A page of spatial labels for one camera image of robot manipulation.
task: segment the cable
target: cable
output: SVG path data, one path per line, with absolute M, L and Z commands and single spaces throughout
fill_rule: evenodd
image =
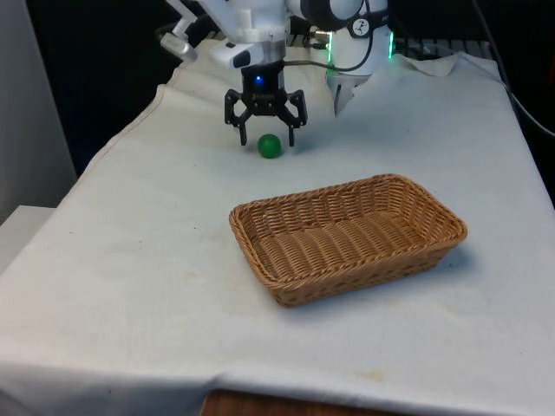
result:
M 435 43 L 423 43 L 424 47 L 434 47 L 437 49 L 443 49 L 443 50 L 447 50 L 451 53 L 454 54 L 459 54 L 460 51 L 448 48 L 446 46 L 443 45 L 438 45 Z M 528 120 L 530 120 L 539 130 L 541 130 L 542 132 L 544 132 L 545 134 L 547 134 L 548 136 L 552 137 L 555 139 L 555 133 L 552 132 L 551 130 L 549 130 L 547 127 L 545 127 L 544 125 L 542 125 L 538 120 L 536 120 L 536 118 L 530 114 L 530 112 L 526 109 L 526 107 L 524 107 L 524 104 L 522 104 L 522 102 L 520 102 L 519 98 L 514 94 L 513 91 L 511 91 L 511 89 L 509 88 L 509 86 L 503 81 L 500 80 L 495 74 L 492 74 L 491 72 L 489 72 L 487 69 L 481 67 L 479 64 L 477 64 L 476 62 L 472 61 L 470 58 L 468 58 L 468 56 L 460 54 L 460 57 L 463 58 L 465 61 L 467 61 L 468 63 L 470 63 L 471 65 L 473 65 L 474 67 L 478 68 L 479 70 L 485 72 L 486 74 L 488 74 L 489 76 L 491 76 L 495 81 L 497 81 L 498 83 L 500 83 L 502 86 L 505 87 L 507 93 L 509 94 L 509 98 L 511 98 L 514 102 L 514 104 L 516 105 L 516 107 L 520 108 L 520 110 L 522 110 L 522 112 L 524 113 L 524 115 L 528 118 Z
M 366 5 L 366 11 L 369 13 L 370 12 L 369 0 L 364 0 L 364 3 Z M 310 60 L 306 60 L 306 61 L 286 61 L 285 66 L 286 67 L 300 67 L 300 66 L 313 65 L 315 67 L 331 69 L 332 71 L 336 71 L 336 72 L 353 72 L 353 71 L 356 71 L 357 69 L 361 68 L 367 62 L 368 58 L 370 57 L 371 52 L 372 52 L 372 41 L 369 40 L 368 48 L 366 50 L 366 55 L 364 55 L 364 58 L 362 59 L 362 61 L 359 64 L 355 65 L 354 67 L 350 67 L 350 68 L 339 68 L 339 67 L 336 67 L 335 65 L 329 65 L 329 64 L 310 61 Z
M 501 80 L 505 84 L 505 88 L 507 93 L 509 94 L 509 101 L 511 102 L 511 106 L 513 107 L 513 111 L 516 113 L 516 102 L 513 96 L 513 89 L 511 88 L 511 83 L 509 82 L 509 76 L 505 70 L 505 63 L 501 59 L 500 50 L 497 48 L 497 43 L 495 42 L 495 38 L 493 37 L 492 31 L 489 29 L 489 24 L 487 24 L 486 17 L 484 16 L 484 12 L 482 11 L 480 5 L 478 4 L 478 0 L 471 0 L 472 6 L 474 7 L 474 11 L 478 18 L 480 19 L 480 23 L 482 25 L 482 29 L 486 32 L 487 40 L 489 41 L 490 47 L 492 48 L 493 54 L 495 55 L 495 59 L 499 66 L 499 73 L 501 75 Z

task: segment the table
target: table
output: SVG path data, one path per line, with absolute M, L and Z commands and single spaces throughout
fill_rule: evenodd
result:
M 210 393 L 200 416 L 402 416 L 374 410 L 321 405 L 300 400 L 260 396 L 249 393 L 216 391 Z
M 200 54 L 0 277 L 0 413 L 193 415 L 232 389 L 400 413 L 552 414 L 555 217 L 503 87 L 464 60 L 430 77 L 395 59 L 334 118 L 323 71 L 288 68 L 310 122 L 265 160 L 254 139 L 286 141 L 286 127 L 254 119 L 241 148 L 222 122 L 239 74 Z M 426 274 L 274 303 L 230 210 L 386 172 L 427 187 L 467 222 L 467 241 Z

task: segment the stain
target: stain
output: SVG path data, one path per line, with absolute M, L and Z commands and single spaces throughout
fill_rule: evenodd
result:
M 364 379 L 377 381 L 378 383 L 385 382 L 385 373 L 382 370 L 372 370 L 367 373 L 358 373 L 357 375 Z

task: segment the rectangular basket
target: rectangular basket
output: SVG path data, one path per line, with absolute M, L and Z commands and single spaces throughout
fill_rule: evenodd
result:
M 240 205 L 230 223 L 252 271 L 284 306 L 432 269 L 467 236 L 448 208 L 397 175 Z

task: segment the white tablecloth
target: white tablecloth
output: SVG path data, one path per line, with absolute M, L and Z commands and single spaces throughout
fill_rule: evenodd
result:
M 239 74 L 176 71 L 0 277 L 0 414 L 195 414 L 232 388 L 417 414 L 555 414 L 555 216 L 501 85 L 394 60 L 333 117 L 323 70 L 287 68 L 309 125 L 280 159 L 223 122 Z M 483 62 L 490 67 L 492 63 Z M 409 176 L 468 225 L 426 274 L 283 309 L 228 224 L 257 198 Z

